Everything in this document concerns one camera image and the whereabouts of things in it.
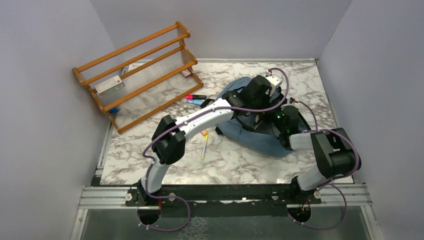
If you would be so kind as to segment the blue backpack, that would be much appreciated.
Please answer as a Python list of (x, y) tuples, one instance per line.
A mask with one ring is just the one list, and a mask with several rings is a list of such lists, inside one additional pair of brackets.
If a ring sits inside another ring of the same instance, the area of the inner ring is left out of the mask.
[[(222, 90), (222, 92), (218, 94), (216, 100), (221, 98), (222, 95), (228, 91), (247, 86), (251, 80), (251, 77), (244, 76), (230, 82)], [(310, 125), (306, 122), (303, 115), (301, 113), (299, 114), (301, 119), (298, 124), (299, 130), (311, 130)], [(256, 113), (252, 113), (252, 115), (242, 116), (239, 117), (239, 119), (242, 120), (246, 125), (253, 127), (256, 116)], [(243, 129), (242, 125), (235, 118), (217, 124), (215, 127), (215, 132), (219, 136), (226, 136), (231, 140), (243, 145), (244, 147), (249, 148), (250, 150), (254, 150), (270, 157), (282, 158), (292, 152), (281, 146), (278, 139), (279, 130), (277, 131), (277, 128), (272, 126), (271, 123), (260, 123), (257, 130), (258, 131), (248, 131)]]

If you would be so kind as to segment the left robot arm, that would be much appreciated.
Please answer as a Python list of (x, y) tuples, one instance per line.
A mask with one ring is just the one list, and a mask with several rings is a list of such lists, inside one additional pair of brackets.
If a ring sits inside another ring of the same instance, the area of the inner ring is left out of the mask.
[(282, 83), (288, 81), (272, 74), (242, 77), (230, 82), (211, 104), (200, 110), (177, 118), (164, 116), (142, 152), (151, 163), (138, 182), (138, 199), (147, 206), (155, 203), (170, 165), (184, 156), (187, 141), (201, 131), (244, 114), (268, 113), (280, 106), (284, 98), (275, 103), (272, 100), (281, 94)]

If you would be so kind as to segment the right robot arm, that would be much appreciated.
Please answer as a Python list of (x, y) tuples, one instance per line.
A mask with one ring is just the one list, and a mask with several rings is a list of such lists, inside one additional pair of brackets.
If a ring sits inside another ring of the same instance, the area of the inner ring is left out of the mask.
[(343, 128), (312, 130), (292, 105), (266, 112), (264, 120), (279, 131), (279, 144), (287, 151), (313, 151), (315, 166), (295, 176), (289, 184), (287, 197), (296, 204), (317, 188), (352, 175), (362, 166), (359, 153)]

